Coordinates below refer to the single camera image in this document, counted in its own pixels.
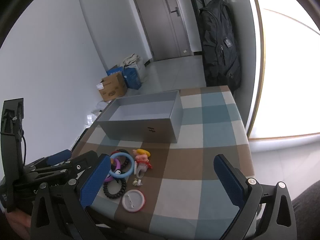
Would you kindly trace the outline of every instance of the black backpack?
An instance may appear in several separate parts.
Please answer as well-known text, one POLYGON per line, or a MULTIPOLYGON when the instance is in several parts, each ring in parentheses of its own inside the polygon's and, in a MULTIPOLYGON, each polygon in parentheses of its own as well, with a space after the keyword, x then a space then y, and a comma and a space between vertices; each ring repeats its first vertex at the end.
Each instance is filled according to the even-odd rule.
POLYGON ((237 43, 223 0, 212 0, 200 9, 199 33, 207 87, 227 85, 233 93, 241 85, 237 43))

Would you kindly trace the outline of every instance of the purple ring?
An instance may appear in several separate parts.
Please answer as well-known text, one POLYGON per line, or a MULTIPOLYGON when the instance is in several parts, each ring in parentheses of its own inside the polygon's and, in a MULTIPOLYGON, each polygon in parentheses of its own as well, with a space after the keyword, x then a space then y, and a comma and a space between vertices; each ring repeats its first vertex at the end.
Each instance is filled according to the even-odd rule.
MULTIPOLYGON (((116 170, 119 170, 121 165, 120 165, 120 161, 117 158, 114 158, 114 160, 116 161, 116 170)), ((105 178, 104 182, 110 182, 112 181, 114 178, 112 176, 110 176, 110 174, 108 174, 108 176, 105 178)))

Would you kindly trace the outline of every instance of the gray door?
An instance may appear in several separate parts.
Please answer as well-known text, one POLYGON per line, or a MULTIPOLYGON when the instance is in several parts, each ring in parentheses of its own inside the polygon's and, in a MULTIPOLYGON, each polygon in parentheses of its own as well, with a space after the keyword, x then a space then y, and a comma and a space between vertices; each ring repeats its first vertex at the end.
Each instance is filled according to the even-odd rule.
POLYGON ((154 60, 190 56, 176 0, 135 0, 154 60))

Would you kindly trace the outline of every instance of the gray box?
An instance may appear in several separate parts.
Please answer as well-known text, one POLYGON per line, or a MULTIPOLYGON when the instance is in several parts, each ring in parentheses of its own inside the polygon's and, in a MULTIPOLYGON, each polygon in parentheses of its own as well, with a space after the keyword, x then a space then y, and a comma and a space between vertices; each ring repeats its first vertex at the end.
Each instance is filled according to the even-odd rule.
POLYGON ((117 98, 99 117, 110 139, 176 143, 183 109, 179 91, 117 98))

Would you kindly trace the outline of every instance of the screw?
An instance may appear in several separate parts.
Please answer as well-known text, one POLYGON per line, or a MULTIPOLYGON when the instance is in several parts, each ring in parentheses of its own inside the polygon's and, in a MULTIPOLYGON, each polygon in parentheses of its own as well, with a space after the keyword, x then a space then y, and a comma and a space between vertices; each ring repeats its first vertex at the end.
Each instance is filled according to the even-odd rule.
POLYGON ((74 184, 76 184, 77 183, 77 180, 76 179, 70 179, 69 181, 68 181, 68 184, 69 185, 74 185, 74 184))
POLYGON ((40 184, 39 188, 42 188, 42 189, 43 189, 43 188, 45 188, 46 186, 47 186, 47 184, 46 184, 45 182, 43 182, 43 183, 40 184))
POLYGON ((279 187, 281 187, 281 188, 285 188, 285 184, 284 184, 282 181, 279 182, 278 185, 279 185, 279 187))
POLYGON ((257 183, 257 181, 253 178, 248 179, 249 184, 251 185, 255 185, 257 183))

